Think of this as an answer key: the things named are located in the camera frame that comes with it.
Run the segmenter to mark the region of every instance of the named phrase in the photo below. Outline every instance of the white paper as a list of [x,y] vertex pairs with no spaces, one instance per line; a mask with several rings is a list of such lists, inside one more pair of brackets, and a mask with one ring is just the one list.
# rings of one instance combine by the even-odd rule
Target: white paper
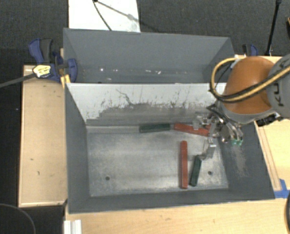
[[[112,30],[140,32],[136,0],[98,0],[96,6]],[[92,0],[69,0],[69,28],[108,30]]]

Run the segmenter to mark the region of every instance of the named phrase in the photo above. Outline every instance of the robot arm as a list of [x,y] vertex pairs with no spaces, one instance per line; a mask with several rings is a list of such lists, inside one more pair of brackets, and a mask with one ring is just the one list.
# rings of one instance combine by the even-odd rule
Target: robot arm
[[213,70],[210,88],[217,98],[216,110],[227,121],[237,124],[274,113],[290,119],[290,54],[275,65],[262,57],[243,58],[232,69],[220,95],[215,90],[215,74],[222,64],[233,60],[224,60]]
[[276,114],[290,119],[290,54],[275,65],[263,57],[242,58],[233,67],[225,91],[215,89],[215,75],[223,64],[235,61],[228,58],[213,70],[210,91],[215,104],[207,109],[210,114],[197,112],[196,128],[211,125],[204,148],[204,158],[211,158],[211,140],[221,137],[223,142],[242,144],[241,125]]

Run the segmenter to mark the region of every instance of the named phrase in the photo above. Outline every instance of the bin floor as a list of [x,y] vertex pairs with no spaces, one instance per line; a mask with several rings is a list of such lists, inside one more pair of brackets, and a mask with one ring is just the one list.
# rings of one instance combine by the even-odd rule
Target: bin floor
[[[180,142],[188,143],[188,172],[206,138],[174,130],[157,133],[97,134],[87,131],[90,195],[129,195],[183,191]],[[221,151],[201,165],[198,185],[188,190],[228,187]]]

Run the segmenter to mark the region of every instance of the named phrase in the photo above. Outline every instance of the black carpet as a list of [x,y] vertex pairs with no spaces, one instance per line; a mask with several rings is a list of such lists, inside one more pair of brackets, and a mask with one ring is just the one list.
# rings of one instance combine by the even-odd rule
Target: black carpet
[[[275,0],[137,0],[141,31],[227,36],[236,53],[243,43],[260,54],[267,47]],[[273,36],[273,55],[290,53],[285,22],[290,0],[282,0]],[[27,44],[52,38],[62,47],[68,0],[0,0],[0,82],[18,78],[32,62]],[[20,85],[0,89],[0,202],[16,205],[20,140]],[[62,207],[29,209],[38,234],[61,233]],[[20,213],[2,209],[0,233],[32,233]]]

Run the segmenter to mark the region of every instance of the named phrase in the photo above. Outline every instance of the gray bin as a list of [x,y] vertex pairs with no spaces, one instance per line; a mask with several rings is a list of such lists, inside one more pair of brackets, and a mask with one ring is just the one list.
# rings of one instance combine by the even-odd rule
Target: gray bin
[[253,125],[243,128],[241,148],[215,140],[213,159],[187,190],[179,188],[179,143],[188,142],[191,171],[205,138],[138,131],[191,123],[214,102],[205,82],[215,63],[233,55],[228,38],[65,29],[64,55],[79,68],[65,89],[70,213],[273,198]]

